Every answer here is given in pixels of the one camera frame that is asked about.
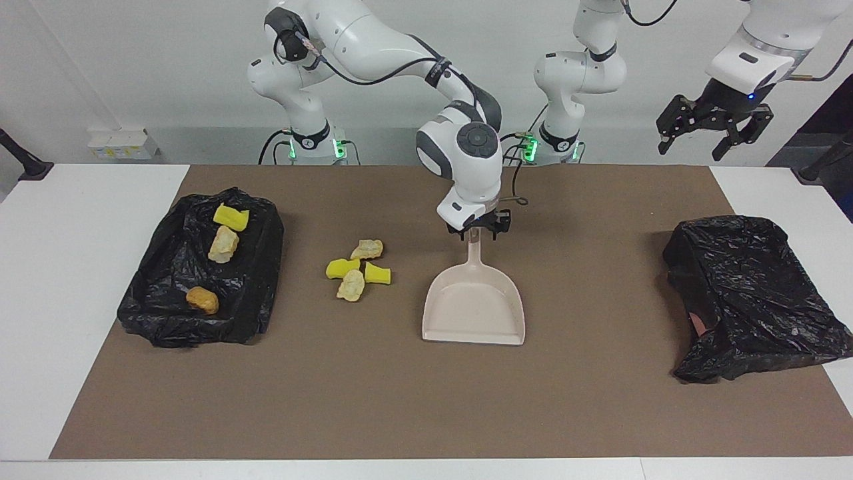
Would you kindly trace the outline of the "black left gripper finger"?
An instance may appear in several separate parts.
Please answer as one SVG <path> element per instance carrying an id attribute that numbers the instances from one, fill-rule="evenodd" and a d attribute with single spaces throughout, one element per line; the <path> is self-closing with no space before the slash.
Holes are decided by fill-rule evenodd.
<path id="1" fill-rule="evenodd" d="M 701 127 L 697 119 L 696 101 L 684 95 L 675 95 L 657 118 L 657 131 L 660 135 L 658 152 L 665 155 L 674 140 L 685 133 L 691 133 Z"/>
<path id="2" fill-rule="evenodd" d="M 725 136 L 712 150 L 713 161 L 721 161 L 723 156 L 738 145 L 752 145 L 759 139 L 764 129 L 774 118 L 768 104 L 759 104 L 748 113 L 731 113 L 717 109 L 712 114 L 712 125 L 724 131 Z"/>

